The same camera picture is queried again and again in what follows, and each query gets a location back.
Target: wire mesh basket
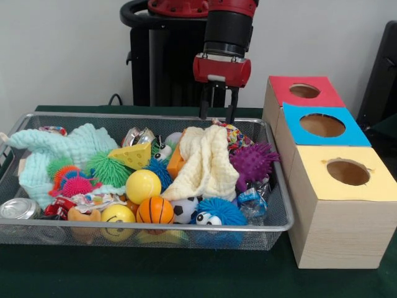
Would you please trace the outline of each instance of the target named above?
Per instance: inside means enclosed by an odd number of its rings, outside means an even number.
[[[211,120],[194,117],[162,117],[148,115],[77,114],[35,112],[23,116],[10,135],[23,129],[62,126],[67,131],[92,123],[105,127],[109,135],[121,143],[132,127],[149,127],[167,136],[190,126],[208,127]],[[270,127],[258,119],[236,119],[235,125],[254,142],[267,141],[275,150]],[[19,186],[18,167],[25,150],[0,145],[0,204],[15,197],[27,197]],[[132,247],[214,248],[270,250],[283,231],[293,224],[290,198],[280,163],[274,163],[270,177],[272,188],[267,216],[261,225],[211,226],[163,225],[146,223],[70,222],[56,220],[0,219],[0,243],[28,245],[95,245]]]

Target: googly eyes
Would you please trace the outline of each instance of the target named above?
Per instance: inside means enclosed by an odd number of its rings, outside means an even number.
[[[160,151],[156,153],[153,157],[156,158],[158,161],[166,160],[172,153],[172,149],[168,145],[161,145]]]
[[[198,225],[222,225],[219,217],[211,215],[208,212],[199,213],[196,217],[196,223]]]

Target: circular hole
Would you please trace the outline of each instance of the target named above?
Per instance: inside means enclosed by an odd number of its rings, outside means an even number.
[[[327,170],[334,179],[348,185],[363,185],[370,180],[366,167],[354,160],[331,160]]]
[[[310,114],[300,119],[300,125],[313,135],[331,138],[342,135],[346,127],[337,118],[323,114]]]
[[[316,98],[320,94],[319,89],[307,84],[294,84],[290,87],[290,92],[302,98]]]

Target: wooden box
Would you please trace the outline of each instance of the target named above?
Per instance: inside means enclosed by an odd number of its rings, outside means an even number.
[[[275,133],[285,179],[289,179],[296,145],[365,146],[371,144],[345,107],[298,107],[287,103]]]
[[[290,179],[299,268],[377,268],[397,226],[397,184],[370,147],[297,146]]]
[[[269,76],[262,119],[275,135],[284,103],[295,106],[344,107],[327,77]]]

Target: yellow ball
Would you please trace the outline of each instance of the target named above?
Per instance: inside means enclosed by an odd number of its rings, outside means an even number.
[[[139,169],[131,174],[125,184],[127,197],[140,205],[144,200],[161,193],[161,181],[152,171]]]
[[[102,215],[101,221],[103,222],[135,222],[135,216],[132,211],[123,205],[112,205],[106,208]],[[102,235],[112,241],[121,242],[128,239],[132,233],[132,228],[102,228],[100,230]]]

